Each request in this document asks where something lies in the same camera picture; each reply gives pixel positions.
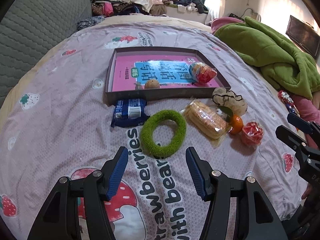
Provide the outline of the person's right hand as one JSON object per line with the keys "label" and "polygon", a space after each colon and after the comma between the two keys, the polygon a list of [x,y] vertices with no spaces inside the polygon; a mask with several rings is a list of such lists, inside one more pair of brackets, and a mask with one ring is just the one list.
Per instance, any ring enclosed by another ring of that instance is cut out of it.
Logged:
{"label": "person's right hand", "polygon": [[312,185],[308,184],[306,191],[302,194],[302,200],[305,200],[310,195],[311,191],[312,191]]}

